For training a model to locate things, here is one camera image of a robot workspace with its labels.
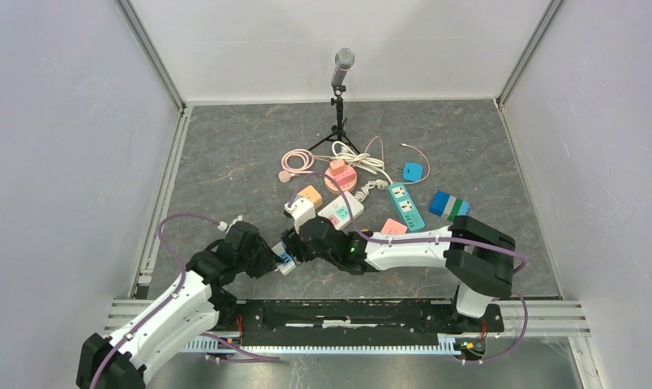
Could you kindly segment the beige cube plug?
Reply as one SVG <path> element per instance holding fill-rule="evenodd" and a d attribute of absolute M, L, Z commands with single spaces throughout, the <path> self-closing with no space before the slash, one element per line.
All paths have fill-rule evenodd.
<path fill-rule="evenodd" d="M 302 188 L 298 192 L 298 197 L 309 200 L 314 205 L 315 210 L 318 210 L 323 206 L 323 196 L 312 185 L 305 186 L 304 188 Z"/>

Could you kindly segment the pink cube plug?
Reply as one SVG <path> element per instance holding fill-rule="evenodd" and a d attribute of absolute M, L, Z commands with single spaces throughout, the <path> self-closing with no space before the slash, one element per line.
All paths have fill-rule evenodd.
<path fill-rule="evenodd" d="M 392 234 L 392 235 L 404 234 L 407 231 L 408 231 L 408 227 L 406 224 L 398 222 L 393 218 L 388 218 L 384 222 L 384 225 L 380 230 L 380 232 L 383 234 Z"/>

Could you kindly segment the blue plug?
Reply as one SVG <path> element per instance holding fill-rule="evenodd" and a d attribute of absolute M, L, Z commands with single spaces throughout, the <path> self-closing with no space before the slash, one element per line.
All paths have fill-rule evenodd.
<path fill-rule="evenodd" d="M 424 177 L 424 168 L 413 162 L 407 162 L 404 164 L 401 171 L 401 178 L 404 182 L 419 182 Z"/>

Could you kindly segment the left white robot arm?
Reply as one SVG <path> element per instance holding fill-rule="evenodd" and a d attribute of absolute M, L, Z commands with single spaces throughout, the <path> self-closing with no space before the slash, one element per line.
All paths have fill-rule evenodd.
<path fill-rule="evenodd" d="M 83 343 L 79 388 L 145 388 L 158 370 L 204 332 L 227 330 L 237 319 L 236 297 L 224 287 L 244 273 L 273 271 L 282 258 L 244 221 L 194 254 L 184 272 L 143 312 L 108 336 L 94 333 Z"/>

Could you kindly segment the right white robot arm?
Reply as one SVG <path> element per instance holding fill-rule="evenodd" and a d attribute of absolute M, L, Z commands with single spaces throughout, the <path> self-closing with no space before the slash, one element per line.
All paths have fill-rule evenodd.
<path fill-rule="evenodd" d="M 460 282 L 450 318 L 470 331 L 490 303 L 511 297 L 513 276 L 522 269 L 516 242 L 470 216 L 421 233 L 343 232 L 316 216 L 281 235 L 285 252 L 296 262 L 323 259 L 354 276 L 399 267 L 443 268 Z"/>

